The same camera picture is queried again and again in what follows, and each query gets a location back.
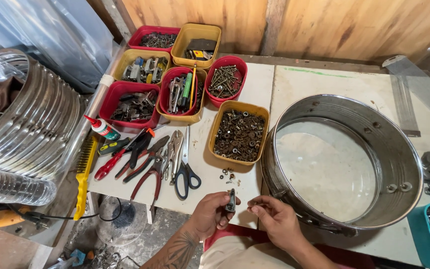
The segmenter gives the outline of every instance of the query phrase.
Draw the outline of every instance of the green marker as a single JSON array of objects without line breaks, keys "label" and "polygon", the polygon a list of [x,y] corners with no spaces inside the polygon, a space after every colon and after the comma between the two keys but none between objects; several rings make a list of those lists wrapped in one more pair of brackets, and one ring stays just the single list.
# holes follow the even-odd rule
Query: green marker
[{"label": "green marker", "polygon": [[190,108],[190,86],[192,84],[192,73],[187,74],[185,79],[185,87],[183,87],[182,100],[180,101],[180,106],[185,107],[187,110]]}]

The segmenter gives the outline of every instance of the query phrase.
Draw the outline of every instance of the clear plastic bottle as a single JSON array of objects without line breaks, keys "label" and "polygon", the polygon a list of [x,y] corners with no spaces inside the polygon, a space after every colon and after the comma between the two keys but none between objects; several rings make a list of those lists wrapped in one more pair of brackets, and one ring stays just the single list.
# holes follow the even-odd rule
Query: clear plastic bottle
[{"label": "clear plastic bottle", "polygon": [[45,205],[54,200],[56,192],[52,181],[0,171],[0,203]]}]

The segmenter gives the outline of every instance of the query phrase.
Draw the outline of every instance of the blue-handled scissors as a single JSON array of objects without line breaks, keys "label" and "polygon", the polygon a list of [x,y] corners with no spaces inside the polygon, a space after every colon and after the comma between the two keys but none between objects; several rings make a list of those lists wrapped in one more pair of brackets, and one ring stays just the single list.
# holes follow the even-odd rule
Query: blue-handled scissors
[{"label": "blue-handled scissors", "polygon": [[[185,131],[185,138],[183,139],[183,146],[182,146],[182,162],[180,163],[180,168],[177,174],[175,175],[175,191],[177,192],[177,195],[180,199],[185,200],[188,196],[188,187],[191,189],[198,189],[200,185],[202,184],[202,181],[200,180],[200,177],[195,174],[192,171],[192,168],[190,168],[190,165],[188,164],[188,145],[190,143],[190,125],[187,126],[187,130]],[[183,176],[183,186],[185,189],[185,194],[182,196],[179,192],[179,187],[177,185],[177,180],[179,178],[179,175]],[[198,181],[198,185],[194,186],[192,184],[192,178],[195,178]]]}]

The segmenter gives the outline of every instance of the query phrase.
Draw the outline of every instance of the forearm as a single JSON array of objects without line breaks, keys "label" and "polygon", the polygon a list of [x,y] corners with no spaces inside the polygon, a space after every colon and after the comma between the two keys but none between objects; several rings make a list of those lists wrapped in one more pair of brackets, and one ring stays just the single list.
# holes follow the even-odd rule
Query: forearm
[{"label": "forearm", "polygon": [[199,242],[194,230],[186,223],[140,269],[184,269],[192,259]]},{"label": "forearm", "polygon": [[303,269],[339,269],[335,263],[304,238],[287,252]]}]

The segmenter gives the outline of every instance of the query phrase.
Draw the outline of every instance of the power cord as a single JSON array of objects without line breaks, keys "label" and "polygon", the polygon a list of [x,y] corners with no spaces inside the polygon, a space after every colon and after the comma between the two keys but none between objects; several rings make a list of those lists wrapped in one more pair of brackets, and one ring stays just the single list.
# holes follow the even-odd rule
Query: power cord
[{"label": "power cord", "polygon": [[[119,202],[119,213],[117,214],[117,216],[115,218],[107,220],[107,219],[102,218],[99,215],[99,213],[97,213],[94,215],[83,216],[83,217],[80,217],[79,219],[88,219],[88,218],[93,218],[93,217],[99,216],[101,221],[107,221],[107,222],[115,221],[118,217],[120,217],[120,214],[122,213],[122,203],[120,202],[119,198],[116,197],[116,199]],[[14,211],[16,214],[21,216],[22,219],[34,223],[36,225],[37,230],[39,230],[39,228],[41,228],[41,227],[48,228],[47,223],[48,223],[49,219],[57,219],[57,220],[73,220],[74,219],[73,217],[49,216],[49,215],[44,215],[43,213],[34,212],[34,211],[21,213],[21,212],[19,212],[18,209],[15,208],[14,205],[12,205],[12,204],[7,204],[7,205],[12,211]]]}]

